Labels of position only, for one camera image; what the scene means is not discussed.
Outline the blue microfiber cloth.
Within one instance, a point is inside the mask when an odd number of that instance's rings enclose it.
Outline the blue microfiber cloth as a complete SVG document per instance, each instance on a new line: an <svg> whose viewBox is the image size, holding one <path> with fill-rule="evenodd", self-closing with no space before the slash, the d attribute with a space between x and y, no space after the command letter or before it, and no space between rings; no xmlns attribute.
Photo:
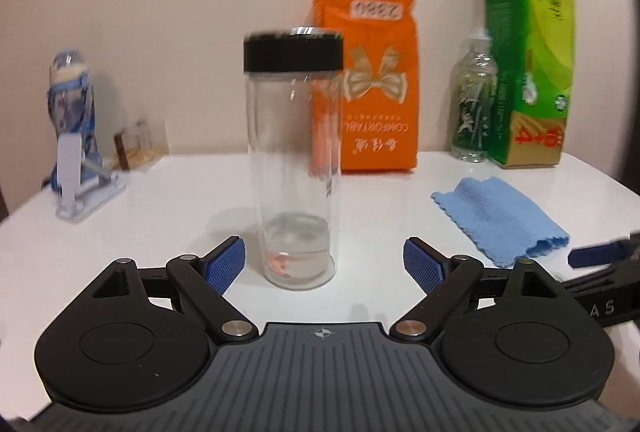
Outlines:
<svg viewBox="0 0 640 432"><path fill-rule="evenodd" d="M513 267L570 242L541 207L496 177L466 177L451 192L434 192L432 200L497 267Z"/></svg>

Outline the glass jar with black lid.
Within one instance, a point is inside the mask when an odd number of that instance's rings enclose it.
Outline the glass jar with black lid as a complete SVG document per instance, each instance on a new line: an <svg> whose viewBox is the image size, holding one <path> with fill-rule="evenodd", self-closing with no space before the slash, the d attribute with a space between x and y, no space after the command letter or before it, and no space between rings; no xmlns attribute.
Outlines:
<svg viewBox="0 0 640 432"><path fill-rule="evenodd" d="M247 137L262 268L310 290L336 272L343 37L300 26L243 40Z"/></svg>

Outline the clear cookie box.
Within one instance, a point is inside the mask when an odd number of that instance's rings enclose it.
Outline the clear cookie box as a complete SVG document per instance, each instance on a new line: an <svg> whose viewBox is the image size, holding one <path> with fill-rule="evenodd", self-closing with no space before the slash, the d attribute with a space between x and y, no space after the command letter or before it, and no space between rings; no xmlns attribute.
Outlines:
<svg viewBox="0 0 640 432"><path fill-rule="evenodd" d="M114 166L121 171L146 170L169 154L163 122L140 119L114 134Z"/></svg>

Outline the white phone stand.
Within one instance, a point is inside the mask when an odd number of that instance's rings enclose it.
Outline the white phone stand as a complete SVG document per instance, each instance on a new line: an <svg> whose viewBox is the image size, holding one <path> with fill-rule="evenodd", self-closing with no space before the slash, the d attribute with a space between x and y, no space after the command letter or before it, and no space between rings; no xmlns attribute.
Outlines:
<svg viewBox="0 0 640 432"><path fill-rule="evenodd" d="M73 223L88 218L127 186L119 174L106 171L86 156L79 133L66 133L58 138L56 181L60 193L55 214Z"/></svg>

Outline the orange tissue pack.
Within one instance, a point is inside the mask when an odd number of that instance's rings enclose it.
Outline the orange tissue pack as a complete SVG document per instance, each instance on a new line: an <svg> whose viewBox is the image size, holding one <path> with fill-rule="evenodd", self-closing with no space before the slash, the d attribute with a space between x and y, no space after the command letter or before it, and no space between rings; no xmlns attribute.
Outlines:
<svg viewBox="0 0 640 432"><path fill-rule="evenodd" d="M312 0L343 36L342 170L409 171L418 160L416 0Z"/></svg>

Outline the clear plastic drink bottle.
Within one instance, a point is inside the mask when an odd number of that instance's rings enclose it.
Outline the clear plastic drink bottle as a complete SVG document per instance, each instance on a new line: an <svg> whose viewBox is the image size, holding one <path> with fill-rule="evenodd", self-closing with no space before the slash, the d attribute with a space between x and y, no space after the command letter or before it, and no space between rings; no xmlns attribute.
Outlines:
<svg viewBox="0 0 640 432"><path fill-rule="evenodd" d="M469 36L469 48L454 67L451 153L465 163L483 163L488 157L492 105L498 84L498 66L491 54L486 28Z"/></svg>

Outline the blue kids water bottle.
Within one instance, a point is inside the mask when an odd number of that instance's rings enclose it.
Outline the blue kids water bottle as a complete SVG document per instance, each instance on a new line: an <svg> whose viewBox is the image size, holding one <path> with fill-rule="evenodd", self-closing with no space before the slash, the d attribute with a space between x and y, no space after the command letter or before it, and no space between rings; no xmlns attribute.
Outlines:
<svg viewBox="0 0 640 432"><path fill-rule="evenodd" d="M89 68L82 54L67 49L55 55L49 70L48 114L56 138L79 133L88 158L103 166L96 144L96 111Z"/></svg>

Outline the green tissue pack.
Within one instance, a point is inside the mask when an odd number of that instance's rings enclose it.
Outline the green tissue pack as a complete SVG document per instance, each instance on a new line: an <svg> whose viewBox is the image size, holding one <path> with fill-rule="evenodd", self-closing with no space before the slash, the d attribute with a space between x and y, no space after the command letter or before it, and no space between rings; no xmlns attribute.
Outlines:
<svg viewBox="0 0 640 432"><path fill-rule="evenodd" d="M503 168L559 163L574 78L574 0L485 0L498 66L489 156Z"/></svg>

